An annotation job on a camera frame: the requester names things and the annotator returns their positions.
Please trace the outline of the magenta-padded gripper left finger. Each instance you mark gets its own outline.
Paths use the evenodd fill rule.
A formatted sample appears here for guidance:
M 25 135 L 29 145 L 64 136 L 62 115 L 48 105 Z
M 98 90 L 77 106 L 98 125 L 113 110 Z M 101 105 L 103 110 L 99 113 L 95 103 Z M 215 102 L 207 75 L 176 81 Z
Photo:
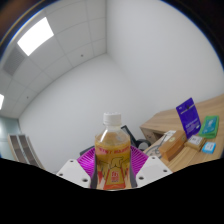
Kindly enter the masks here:
M 57 172 L 57 176 L 83 188 L 97 187 L 95 148 L 84 152 L 77 160 L 69 159 Z

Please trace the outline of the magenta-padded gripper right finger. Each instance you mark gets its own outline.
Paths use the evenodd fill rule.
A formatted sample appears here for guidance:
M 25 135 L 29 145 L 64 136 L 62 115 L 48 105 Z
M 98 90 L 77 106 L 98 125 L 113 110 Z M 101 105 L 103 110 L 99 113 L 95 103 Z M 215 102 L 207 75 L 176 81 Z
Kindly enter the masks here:
M 131 147 L 130 183 L 132 188 L 140 188 L 157 181 L 172 171 L 157 157 Z

